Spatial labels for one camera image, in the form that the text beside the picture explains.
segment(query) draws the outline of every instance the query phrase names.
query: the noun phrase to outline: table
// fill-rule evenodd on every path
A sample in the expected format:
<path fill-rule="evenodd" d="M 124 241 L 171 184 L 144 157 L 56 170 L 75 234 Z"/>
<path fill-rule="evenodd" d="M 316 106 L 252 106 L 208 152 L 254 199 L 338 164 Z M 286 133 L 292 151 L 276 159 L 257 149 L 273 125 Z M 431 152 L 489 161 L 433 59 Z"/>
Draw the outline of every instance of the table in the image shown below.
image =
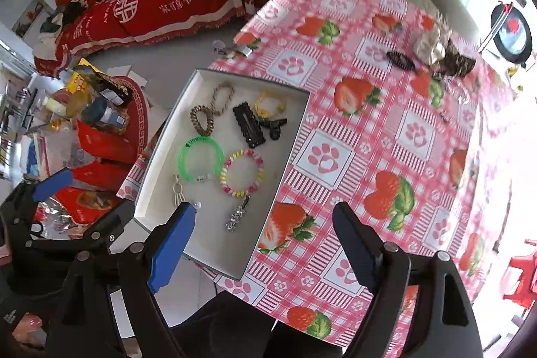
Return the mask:
<path fill-rule="evenodd" d="M 507 210 L 513 95 L 480 57 L 451 93 L 424 70 L 392 66 L 386 52 L 412 55 L 430 22 L 404 0 L 271 0 L 236 37 L 253 54 L 211 65 L 312 93 L 267 227 L 287 237 L 275 241 L 266 229 L 241 281 L 205 269 L 216 283 L 278 320 L 348 345 L 372 295 L 331 226 L 332 208 L 346 201 L 407 252 L 447 251 L 476 297 Z M 461 88 L 467 102 L 459 102 Z M 141 157 L 133 172 L 146 165 Z M 409 329 L 415 290 L 407 294 L 389 356 Z"/>

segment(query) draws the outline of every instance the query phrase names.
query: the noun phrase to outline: metal screw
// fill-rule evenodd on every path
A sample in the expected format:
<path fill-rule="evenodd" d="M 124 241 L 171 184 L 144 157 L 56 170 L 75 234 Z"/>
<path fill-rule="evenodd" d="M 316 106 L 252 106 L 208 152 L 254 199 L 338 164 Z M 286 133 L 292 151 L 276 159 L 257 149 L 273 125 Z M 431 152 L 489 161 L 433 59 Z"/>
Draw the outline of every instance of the metal screw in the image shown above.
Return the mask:
<path fill-rule="evenodd" d="M 132 243 L 132 244 L 129 246 L 129 250 L 130 250 L 132 253 L 140 253 L 141 251 L 143 251 L 143 243 L 142 243 L 142 242 Z"/>
<path fill-rule="evenodd" d="M 78 255 L 76 255 L 76 259 L 78 261 L 85 261 L 88 258 L 90 258 L 90 253 L 88 251 L 82 251 L 82 252 L 79 252 Z"/>
<path fill-rule="evenodd" d="M 388 252 L 397 252 L 399 250 L 399 246 L 392 242 L 386 242 L 384 243 L 384 249 L 386 249 Z"/>
<path fill-rule="evenodd" d="M 440 261 L 449 261 L 450 260 L 449 254 L 447 252 L 444 252 L 444 251 L 438 251 L 437 257 L 438 257 L 438 259 Z"/>

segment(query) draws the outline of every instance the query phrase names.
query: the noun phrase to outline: green bracelet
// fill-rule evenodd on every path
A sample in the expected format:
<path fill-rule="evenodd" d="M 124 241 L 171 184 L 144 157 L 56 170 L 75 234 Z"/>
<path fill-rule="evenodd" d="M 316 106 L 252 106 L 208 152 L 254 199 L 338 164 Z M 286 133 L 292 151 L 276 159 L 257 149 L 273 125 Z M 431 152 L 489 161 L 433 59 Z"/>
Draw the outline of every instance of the green bracelet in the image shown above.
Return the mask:
<path fill-rule="evenodd" d="M 197 176 L 197 177 L 192 177 L 187 173 L 187 171 L 185 169 L 185 159 L 186 159 L 186 156 L 188 155 L 190 149 L 192 149 L 192 146 L 194 144 L 198 143 L 198 142 L 208 143 L 211 146 L 213 146 L 213 149 L 216 152 L 217 163 L 216 163 L 216 166 L 214 167 L 213 174 L 208 173 L 206 175 L 200 175 L 200 176 Z M 221 169 L 222 169 L 222 163 L 224 163 L 224 153 L 222 152 L 222 148 L 218 145 L 218 143 L 215 142 L 210 137 L 199 136 L 199 137 L 194 137 L 192 140 L 189 140 L 181 148 L 181 151 L 179 152 L 179 160 L 177 162 L 177 168 L 179 169 L 179 173 L 181 174 L 181 177 L 185 181 L 187 181 L 187 182 L 203 182 L 203 181 L 206 181 L 207 179 L 210 179 L 213 175 L 219 174 Z"/>

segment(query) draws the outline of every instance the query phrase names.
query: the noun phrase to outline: red packaging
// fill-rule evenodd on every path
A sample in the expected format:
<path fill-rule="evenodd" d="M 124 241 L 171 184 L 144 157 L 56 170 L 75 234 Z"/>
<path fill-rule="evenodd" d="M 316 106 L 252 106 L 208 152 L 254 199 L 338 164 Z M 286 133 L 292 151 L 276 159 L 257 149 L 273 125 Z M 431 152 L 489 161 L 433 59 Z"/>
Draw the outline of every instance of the red packaging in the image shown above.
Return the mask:
<path fill-rule="evenodd" d="M 72 176 L 73 179 L 85 182 L 100 190 L 116 193 L 127 178 L 131 167 L 131 165 L 119 163 L 94 161 L 86 166 L 73 169 Z"/>
<path fill-rule="evenodd" d="M 112 192 L 91 192 L 73 187 L 61 189 L 55 197 L 77 224 L 93 223 L 121 201 Z"/>
<path fill-rule="evenodd" d="M 88 154 L 112 161 L 134 164 L 138 157 L 137 148 L 126 138 L 103 133 L 77 120 L 80 146 Z"/>

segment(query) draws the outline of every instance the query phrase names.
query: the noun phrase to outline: box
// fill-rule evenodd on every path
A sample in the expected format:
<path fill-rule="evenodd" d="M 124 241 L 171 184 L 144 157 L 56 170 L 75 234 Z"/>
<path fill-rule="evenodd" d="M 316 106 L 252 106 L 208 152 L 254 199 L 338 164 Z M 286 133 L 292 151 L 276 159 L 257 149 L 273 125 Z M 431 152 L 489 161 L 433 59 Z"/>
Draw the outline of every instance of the box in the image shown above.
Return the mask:
<path fill-rule="evenodd" d="M 209 267 L 215 272 L 232 279 L 240 279 L 256 250 L 257 243 L 274 199 L 282 182 L 289 157 L 308 106 L 309 92 L 298 88 L 272 83 L 269 81 L 241 76 L 227 72 L 200 69 L 194 72 L 189 83 L 172 110 L 157 146 L 149 161 L 142 181 L 134 219 L 148 232 L 155 226 L 165 223 L 175 210 L 174 175 L 178 174 L 179 151 L 193 137 L 198 136 L 190 121 L 190 111 L 197 105 L 210 107 L 213 91 L 224 81 L 230 81 L 235 88 L 235 96 L 227 111 L 220 117 L 215 116 L 215 127 L 211 137 L 222 148 L 225 158 L 234 152 L 248 147 L 235 120 L 233 107 L 248 102 L 253 105 L 264 90 L 279 93 L 287 98 L 287 109 L 278 118 L 287 118 L 287 125 L 281 129 L 281 137 L 273 141 L 268 130 L 263 130 L 266 143 L 256 147 L 265 163 L 265 180 L 259 190 L 252 194 L 246 213 L 235 232 L 229 232 L 225 223 L 233 208 L 240 206 L 241 200 L 227 195 L 221 188 L 217 177 L 205 182 L 188 183 L 183 181 L 183 193 L 188 202 L 201 202 L 198 209 L 194 232 L 185 248 L 184 255 L 193 261 Z M 221 90 L 218 103 L 225 101 L 227 90 Z M 205 126 L 203 115 L 199 119 Z M 211 149 L 196 145 L 189 152 L 188 169 L 193 176 L 207 173 L 214 167 L 215 160 L 208 158 Z M 257 171 L 253 160 L 240 159 L 229 170 L 232 188 L 240 189 L 252 184 Z"/>

